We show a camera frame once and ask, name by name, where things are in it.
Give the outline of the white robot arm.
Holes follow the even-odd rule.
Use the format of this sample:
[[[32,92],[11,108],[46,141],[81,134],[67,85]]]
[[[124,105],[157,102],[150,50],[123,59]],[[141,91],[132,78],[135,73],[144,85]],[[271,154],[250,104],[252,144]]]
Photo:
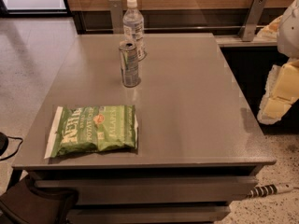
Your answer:
[[[272,66],[259,105],[257,120],[272,125],[280,121],[299,99],[299,0],[294,0],[258,36],[275,37],[278,52],[289,58],[282,66]]]

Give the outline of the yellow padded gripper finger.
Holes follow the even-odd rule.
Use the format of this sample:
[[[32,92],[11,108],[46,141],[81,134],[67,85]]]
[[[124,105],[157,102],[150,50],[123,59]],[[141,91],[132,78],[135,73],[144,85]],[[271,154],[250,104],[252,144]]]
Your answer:
[[[288,60],[282,66],[274,64],[264,89],[257,120],[272,125],[280,121],[299,99],[299,60]]]
[[[276,38],[281,19],[282,17],[279,16],[272,20],[268,25],[266,25],[263,29],[261,29],[258,32],[257,36],[263,38]]]

